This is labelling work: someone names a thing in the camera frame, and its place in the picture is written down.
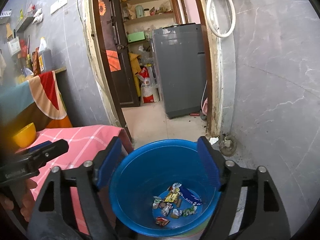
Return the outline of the left hand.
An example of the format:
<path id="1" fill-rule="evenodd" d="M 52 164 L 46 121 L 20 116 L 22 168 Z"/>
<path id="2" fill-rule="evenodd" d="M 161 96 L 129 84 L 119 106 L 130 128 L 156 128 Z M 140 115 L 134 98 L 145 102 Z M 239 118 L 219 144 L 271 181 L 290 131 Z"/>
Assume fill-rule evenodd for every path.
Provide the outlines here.
<path id="1" fill-rule="evenodd" d="M 4 192 L 4 187 L 1 189 L 1 205 L 5 210 L 13 210 L 14 202 L 18 204 L 20 213 L 26 222 L 30 221 L 31 214 L 35 205 L 35 199 L 31 192 L 37 188 L 37 183 L 32 179 L 27 179 L 24 182 L 17 182 L 9 187 L 13 196 Z"/>

